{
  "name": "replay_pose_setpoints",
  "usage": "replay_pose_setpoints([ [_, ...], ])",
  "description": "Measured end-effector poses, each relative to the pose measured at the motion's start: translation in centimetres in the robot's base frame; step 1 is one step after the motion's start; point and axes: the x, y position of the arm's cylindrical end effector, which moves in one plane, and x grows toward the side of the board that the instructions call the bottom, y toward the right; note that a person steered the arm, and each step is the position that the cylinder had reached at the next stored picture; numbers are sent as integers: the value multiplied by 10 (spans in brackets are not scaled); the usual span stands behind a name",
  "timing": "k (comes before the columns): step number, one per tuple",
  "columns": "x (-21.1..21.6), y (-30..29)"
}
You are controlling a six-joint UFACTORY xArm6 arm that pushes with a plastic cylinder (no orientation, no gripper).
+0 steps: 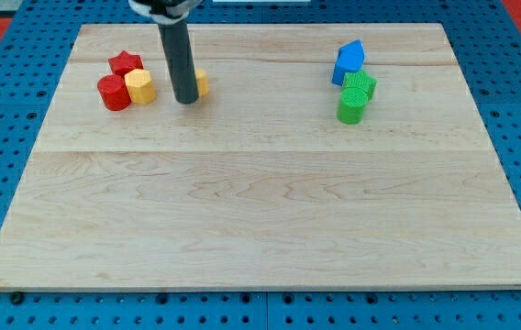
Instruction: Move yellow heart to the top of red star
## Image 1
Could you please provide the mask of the robot arm end white flange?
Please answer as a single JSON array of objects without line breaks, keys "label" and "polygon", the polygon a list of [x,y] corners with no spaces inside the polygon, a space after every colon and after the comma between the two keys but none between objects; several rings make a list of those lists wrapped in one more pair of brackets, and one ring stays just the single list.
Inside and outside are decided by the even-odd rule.
[{"label": "robot arm end white flange", "polygon": [[203,0],[128,0],[130,8],[157,24],[173,25],[185,20]]}]

